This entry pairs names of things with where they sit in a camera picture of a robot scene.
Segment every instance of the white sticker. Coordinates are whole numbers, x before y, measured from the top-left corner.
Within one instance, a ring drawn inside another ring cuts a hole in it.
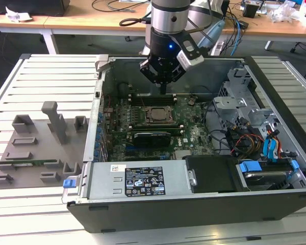
[[[111,172],[124,172],[126,165],[111,165]]]

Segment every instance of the blue latch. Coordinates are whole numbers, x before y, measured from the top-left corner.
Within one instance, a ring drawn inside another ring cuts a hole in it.
[[[266,138],[263,145],[263,155],[265,157],[268,157],[268,159],[272,160],[272,162],[276,162],[276,159],[274,158],[274,151],[276,147],[276,141],[274,139],[268,139]]]
[[[257,161],[245,161],[239,164],[241,172],[260,172],[262,168]]]
[[[63,181],[63,188],[76,188],[76,180],[64,180]]]
[[[291,161],[291,166],[293,167],[294,171],[299,169],[299,164],[298,164],[298,162],[296,160],[292,160]]]

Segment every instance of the gray 3d-printed part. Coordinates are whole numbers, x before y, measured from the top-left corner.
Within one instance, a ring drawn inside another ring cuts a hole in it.
[[[35,137],[14,138],[11,143],[13,145],[37,144],[37,139]]]
[[[32,158],[32,153],[30,152],[7,152],[6,160],[27,160]]]
[[[78,163],[75,163],[73,168],[69,167],[69,164],[66,162],[62,169],[62,174],[67,178],[69,176],[79,175],[81,173],[81,168]]]
[[[0,175],[0,184],[11,184],[13,178],[9,174]]]
[[[49,183],[59,182],[60,176],[58,175],[57,172],[41,172],[40,179],[43,182],[49,182]]]
[[[75,126],[76,132],[78,132],[78,131],[85,131],[85,132],[87,132],[88,122],[87,122],[85,116],[76,116],[73,124]]]
[[[65,179],[62,173],[65,162],[77,162],[80,169],[82,168],[87,132],[76,132],[74,119],[66,119],[65,122],[66,144],[60,144],[56,135],[51,133],[47,126],[49,120],[34,120],[34,124],[28,126],[30,132],[17,134],[15,131],[13,133],[0,160],[0,175],[9,174],[13,180],[11,184],[0,184],[0,189],[62,186]],[[37,144],[12,144],[13,139],[24,137],[35,137]],[[14,152],[31,152],[33,156],[29,160],[5,159],[7,153]],[[56,171],[60,181],[43,182],[40,179],[40,173],[46,171]]]
[[[56,162],[45,162],[43,165],[46,168],[61,168],[63,163],[61,160],[57,160]]]
[[[12,163],[10,163],[10,162],[0,161],[0,170],[1,171],[5,171],[5,170],[13,170],[13,171],[15,171],[16,167]]]
[[[66,123],[62,115],[57,114],[58,104],[55,101],[45,101],[41,111],[46,114],[51,122],[52,128],[60,141],[60,144],[65,144],[67,141]]]
[[[12,121],[12,126],[14,127],[17,134],[29,133],[29,125],[33,125],[33,121],[28,115],[17,115]]]

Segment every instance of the wooden desk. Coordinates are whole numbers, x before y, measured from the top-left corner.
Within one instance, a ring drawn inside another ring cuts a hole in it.
[[[9,20],[4,14],[0,14],[0,28],[44,28],[48,16],[32,16],[33,20],[15,23]]]
[[[130,27],[120,27],[119,22],[125,18],[139,18],[145,15],[147,4],[135,7],[135,13],[129,12],[99,12],[92,8],[93,0],[70,0],[70,5],[63,17],[34,16],[34,21],[12,23],[4,15],[0,15],[0,30],[2,32],[40,33],[44,36],[50,54],[58,54],[54,34],[75,35],[116,35],[145,36],[145,25],[136,24]],[[231,1],[232,12],[242,21],[249,23],[244,39],[269,41],[306,42],[306,27],[293,20],[292,23],[272,23],[266,15],[256,15],[254,19],[242,17],[242,11],[233,8],[239,0]],[[116,8],[130,6],[126,3],[113,3]],[[95,5],[96,8],[108,10],[104,1]],[[233,32],[230,21],[226,21],[220,41],[225,40]]]
[[[234,4],[239,3],[239,0],[232,0],[230,8],[233,14],[239,20],[249,23],[249,26],[245,32],[245,36],[283,36],[283,37],[306,37],[306,27],[303,27],[297,20],[292,20],[292,23],[287,21],[272,23],[271,19],[265,14],[256,14],[255,18],[243,17],[243,12],[239,10],[240,6]],[[230,20],[227,20],[226,28],[223,30],[223,34],[232,34],[233,25]]]
[[[138,5],[135,13],[129,12],[100,12],[92,8],[93,0],[70,0],[70,5],[63,17],[49,17],[44,23],[50,29],[87,29],[108,31],[145,31],[144,24],[130,27],[120,27],[119,23],[125,18],[141,18],[145,15],[148,4]],[[115,8],[124,8],[132,4],[113,3]],[[97,9],[110,10],[105,1],[94,5]]]

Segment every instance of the aluminum extrusion table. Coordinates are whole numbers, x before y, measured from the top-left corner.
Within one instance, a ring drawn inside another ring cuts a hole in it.
[[[255,60],[306,130],[306,81],[290,63],[276,57]],[[89,116],[96,83],[94,61],[94,55],[32,55],[17,62],[0,90],[0,158],[16,114],[44,119],[42,103],[55,100],[64,118],[80,111]],[[62,191],[62,187],[0,190],[0,244],[306,244],[306,208],[279,221],[90,234],[61,203]],[[247,241],[252,236],[262,240]]]

